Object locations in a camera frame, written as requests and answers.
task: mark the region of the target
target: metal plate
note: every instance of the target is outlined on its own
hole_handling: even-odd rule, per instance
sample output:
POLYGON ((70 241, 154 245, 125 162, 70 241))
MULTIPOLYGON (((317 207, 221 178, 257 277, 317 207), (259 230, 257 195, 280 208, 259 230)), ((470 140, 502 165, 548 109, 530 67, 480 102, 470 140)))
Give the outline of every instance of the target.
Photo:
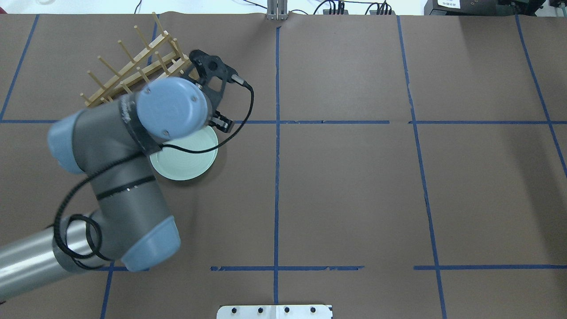
POLYGON ((332 319, 331 305, 257 305, 222 306, 217 319, 332 319))

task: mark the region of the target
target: plate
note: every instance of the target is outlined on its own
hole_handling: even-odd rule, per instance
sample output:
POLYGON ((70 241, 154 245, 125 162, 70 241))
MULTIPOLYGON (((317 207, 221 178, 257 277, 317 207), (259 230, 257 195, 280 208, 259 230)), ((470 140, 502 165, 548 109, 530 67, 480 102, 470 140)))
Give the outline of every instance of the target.
MULTIPOLYGON (((167 141, 164 144, 177 145, 190 150, 202 150, 217 146, 218 139, 213 128, 207 126, 189 136, 167 141)), ((218 149, 202 154, 190 154, 164 148, 161 152, 150 155, 150 161, 155 170, 165 178, 186 181, 206 172, 217 157, 217 151, 218 149)))

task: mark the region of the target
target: white wall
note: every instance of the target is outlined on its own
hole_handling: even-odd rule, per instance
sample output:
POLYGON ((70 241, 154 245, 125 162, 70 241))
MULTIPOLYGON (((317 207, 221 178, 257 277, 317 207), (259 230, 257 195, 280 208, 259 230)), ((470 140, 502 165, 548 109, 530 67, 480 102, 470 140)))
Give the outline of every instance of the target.
MULTIPOLYGON (((266 5, 265 0, 255 2, 266 5)), ((426 0, 389 0, 388 3, 399 15, 422 15, 426 0)), ((301 9, 312 14, 320 3, 317 0, 288 0, 288 9, 301 9)), ((52 14, 89 14, 117 13, 131 14, 138 0, 0 0, 0 7, 9 13, 52 13, 52 14)), ((345 8, 350 14, 364 14, 368 5, 347 3, 345 8)), ((143 0, 140 13, 162 13, 177 11, 183 13, 251 13, 265 12, 264 9, 249 5, 241 0, 143 0)), ((537 12, 538 16, 562 16, 561 9, 549 7, 537 12)))

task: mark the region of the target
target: wooden peg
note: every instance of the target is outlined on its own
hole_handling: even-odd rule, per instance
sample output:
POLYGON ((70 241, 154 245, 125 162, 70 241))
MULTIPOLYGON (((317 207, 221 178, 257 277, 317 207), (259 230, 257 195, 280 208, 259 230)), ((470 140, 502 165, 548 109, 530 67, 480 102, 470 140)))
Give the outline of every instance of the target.
POLYGON ((155 52, 155 55, 158 57, 159 63, 162 65, 163 71, 167 74, 170 75, 170 71, 167 69, 167 65, 165 64, 165 62, 163 62, 162 56, 159 54, 158 51, 155 52))
POLYGON ((106 62, 106 60, 103 59, 102 56, 97 56, 96 58, 99 59, 100 62, 102 62, 104 65, 106 65, 107 68, 110 69, 110 71, 112 71, 112 73, 116 74, 116 76, 118 76, 118 77, 122 76, 122 74, 118 73, 118 71, 115 70, 115 69, 112 67, 112 65, 110 65, 110 63, 106 62))
POLYGON ((158 28, 159 28, 161 34, 162 34, 163 36, 166 36, 166 32, 165 32, 164 29, 162 28, 162 24, 159 23, 159 18, 158 18, 158 16, 157 16, 157 14, 155 14, 155 12, 152 12, 151 14, 154 16, 155 24, 158 25, 158 28))
POLYGON ((87 71, 87 74, 91 76, 91 78, 96 82, 96 84, 100 86, 101 89, 106 90, 104 84, 99 79, 97 79, 97 77, 91 71, 87 71))
POLYGON ((173 40, 170 40, 170 45, 171 45, 171 48, 174 50, 175 55, 176 55, 176 56, 180 56, 181 53, 179 52, 179 50, 178 50, 177 47, 175 46, 175 43, 174 43, 173 40))
POLYGON ((118 44, 120 44, 120 46, 122 47, 122 50, 124 50, 124 52, 126 52, 126 55, 127 55, 128 58, 130 59, 130 62, 136 63, 136 61, 134 61, 134 58, 132 57, 132 55, 130 54, 130 52, 128 52, 128 50, 126 49, 126 46, 124 45, 124 43, 122 42, 122 40, 118 40, 118 44))
POLYGON ((174 37, 173 42, 174 42, 174 44, 175 44, 175 47, 177 48, 177 51, 178 51, 179 56, 181 57, 181 59, 182 59, 183 61, 187 60, 187 59, 185 58, 185 55, 183 54, 183 51, 182 51, 181 48, 179 47, 179 42, 177 42, 177 38, 176 38, 176 37, 174 37))
POLYGON ((150 83, 150 79, 147 78, 146 73, 144 73, 142 69, 140 69, 140 67, 137 67, 136 71, 139 72, 139 74, 142 76, 143 80, 146 81, 146 83, 150 83))
POLYGON ((124 84, 124 81, 120 81, 120 86, 124 89, 124 91, 128 92, 128 93, 132 93, 132 91, 130 90, 129 87, 127 87, 126 84, 124 84))
POLYGON ((143 44, 146 46, 146 49, 150 49, 150 46, 148 45, 146 38, 144 38, 144 36, 142 35, 142 31, 140 31, 140 28, 138 28, 138 26, 134 26, 134 29, 136 29, 136 32, 138 32, 138 36, 140 37, 140 39, 142 39, 143 44))
POLYGON ((87 101, 87 103, 91 103, 91 100, 88 99, 88 97, 86 97, 86 95, 84 93, 79 94, 81 96, 81 98, 83 98, 85 101, 87 101))

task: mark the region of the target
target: blue tape line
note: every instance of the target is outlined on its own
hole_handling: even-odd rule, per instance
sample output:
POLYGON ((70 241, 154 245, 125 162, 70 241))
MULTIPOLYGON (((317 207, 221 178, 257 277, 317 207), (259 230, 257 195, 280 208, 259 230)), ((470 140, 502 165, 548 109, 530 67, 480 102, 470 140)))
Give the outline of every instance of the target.
POLYGON ((100 319, 104 319, 104 317, 106 316, 106 309, 108 306, 108 296, 110 295, 110 286, 112 284, 113 271, 114 271, 114 262, 111 262, 108 269, 107 286, 106 289, 104 290, 103 306, 102 309, 100 310, 100 319))
MULTIPOLYGON (((110 266, 95 269, 95 271, 109 271, 109 270, 110 270, 110 266)), ((129 270, 128 270, 128 268, 126 268, 124 266, 120 266, 120 267, 112 267, 112 271, 129 271, 129 270)))
MULTIPOLYGON (((358 271, 364 266, 278 266, 278 271, 358 271)), ((211 271, 274 271, 273 266, 222 266, 211 271)))
POLYGON ((357 271, 364 266, 280 266, 281 271, 357 271))
POLYGON ((2 120, 0 123, 6 124, 51 124, 59 120, 2 120))
MULTIPOLYGON (((409 90, 409 72, 408 72, 408 63, 405 56, 405 48, 404 48, 404 38, 401 31, 401 21, 400 16, 396 16, 397 18, 397 30, 400 35, 400 48, 401 48, 401 58, 404 62, 404 73, 405 73, 405 84, 408 90, 408 99, 409 105, 411 106, 411 113, 412 113, 412 122, 413 122, 413 134, 416 140, 416 148, 417 148, 417 158, 420 163, 420 173, 421 173, 421 184, 424 189, 424 199, 425 199, 425 208, 427 210, 427 217, 429 222, 429 236, 431 239, 431 248, 433 249, 433 261, 435 262, 436 266, 439 266, 439 258, 437 256, 437 244, 435 243, 435 231, 433 230, 433 218, 431 217, 431 208, 429 204, 429 195, 427 189, 427 182, 425 179, 425 170, 424 170, 424 163, 423 158, 421 156, 421 145, 420 139, 417 132, 417 124, 416 124, 416 112, 413 107, 413 98, 412 93, 409 90)), ((437 276, 437 289, 439 291, 439 303, 441 304, 441 315, 443 319, 447 319, 447 311, 445 308, 445 296, 443 294, 443 284, 441 282, 441 272, 439 270, 435 271, 437 276)))
POLYGON ((414 266, 414 270, 567 269, 567 265, 443 265, 414 266))
POLYGON ((280 264, 280 28, 276 28, 276 185, 274 187, 274 304, 278 304, 280 264))
POLYGON ((389 124, 390 121, 343 121, 343 120, 284 120, 280 121, 281 124, 389 124))
POLYGON ((559 142, 557 141, 557 136, 555 135, 555 130, 553 129, 553 123, 551 122, 551 117, 549 116, 547 106, 545 105, 543 94, 541 94, 541 88, 539 87, 538 78, 535 76, 534 67, 532 66, 530 55, 528 54, 528 49, 526 47, 526 42, 524 41, 524 34, 522 33, 522 27, 520 26, 520 17, 517 14, 516 14, 516 26, 518 27, 518 34, 520 35, 522 48, 524 49, 524 54, 526 55, 526 61, 528 62, 528 66, 530 67, 530 73, 532 75, 532 78, 534 79, 535 88, 538 91, 539 102, 541 103, 541 107, 543 107, 543 112, 545 113, 545 118, 547 119, 549 130, 551 131, 551 136, 553 137, 553 143, 555 144, 557 155, 559 156, 559 160, 561 161, 561 166, 563 166, 563 173, 565 174, 565 177, 567 177, 567 166, 565 165, 565 159, 563 158, 563 153, 561 152, 561 148, 559 147, 559 142))
MULTIPOLYGON (((155 40, 155 33, 158 31, 158 24, 154 22, 154 32, 151 34, 151 41, 155 40)), ((146 65, 150 65, 151 64, 151 57, 153 55, 150 55, 150 57, 147 58, 147 64, 146 65)))
POLYGON ((274 266, 222 266, 210 269, 211 271, 274 271, 274 266))
POLYGON ((548 124, 547 121, 410 121, 408 124, 548 124))
MULTIPOLYGON (((242 123, 241 120, 234 121, 236 124, 242 123)), ((272 120, 249 120, 246 124, 277 124, 272 120)), ((342 120, 280 120, 280 124, 390 124, 390 121, 342 121, 342 120)))
POLYGON ((24 62, 24 58, 26 57, 26 53, 28 52, 29 43, 32 40, 33 32, 35 31, 35 27, 37 25, 38 20, 39 20, 39 14, 36 14, 35 20, 33 20, 32 28, 29 31, 28 40, 26 41, 26 45, 24 46, 24 51, 22 51, 22 56, 20 57, 20 61, 18 62, 18 66, 16 67, 16 72, 14 72, 14 77, 12 77, 12 83, 10 83, 8 94, 6 94, 4 105, 2 106, 2 110, 0 111, 0 121, 4 118, 4 113, 6 113, 6 108, 8 107, 8 103, 10 102, 10 96, 12 96, 12 91, 14 90, 14 86, 16 85, 18 74, 20 73, 20 69, 22 68, 22 63, 24 62))

